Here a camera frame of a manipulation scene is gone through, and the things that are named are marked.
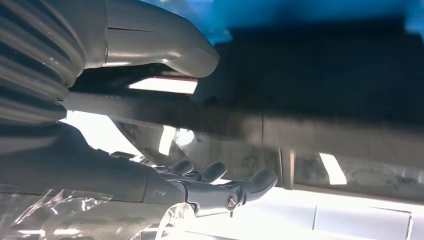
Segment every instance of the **metal frame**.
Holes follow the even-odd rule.
[[[115,94],[72,92],[62,104],[69,110],[107,115],[126,123],[163,124],[251,144],[424,169],[424,133],[420,129],[199,106],[184,94],[129,89]]]

